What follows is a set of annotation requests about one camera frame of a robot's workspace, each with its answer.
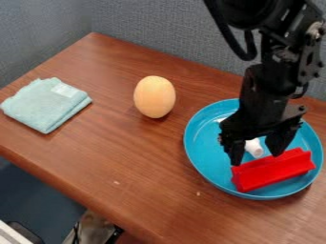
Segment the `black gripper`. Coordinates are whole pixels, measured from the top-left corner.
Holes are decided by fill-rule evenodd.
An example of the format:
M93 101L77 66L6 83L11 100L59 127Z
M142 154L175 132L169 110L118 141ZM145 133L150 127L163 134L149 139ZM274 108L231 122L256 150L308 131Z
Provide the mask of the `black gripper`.
M289 68L254 65L245 71L237 112L222 122L219 140L233 166L240 166L246 141L265 136L265 144L280 156L301 129L306 109L290 105L298 97Z

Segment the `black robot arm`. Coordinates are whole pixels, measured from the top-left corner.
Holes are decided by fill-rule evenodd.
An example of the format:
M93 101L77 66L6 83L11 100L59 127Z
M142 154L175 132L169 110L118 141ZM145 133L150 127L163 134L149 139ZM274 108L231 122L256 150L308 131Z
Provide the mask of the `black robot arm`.
M237 56L261 62L245 71L237 112L221 124L219 142L238 166L245 143L265 138L281 155L302 125L304 105L289 103L320 76L324 12L312 0L203 0Z

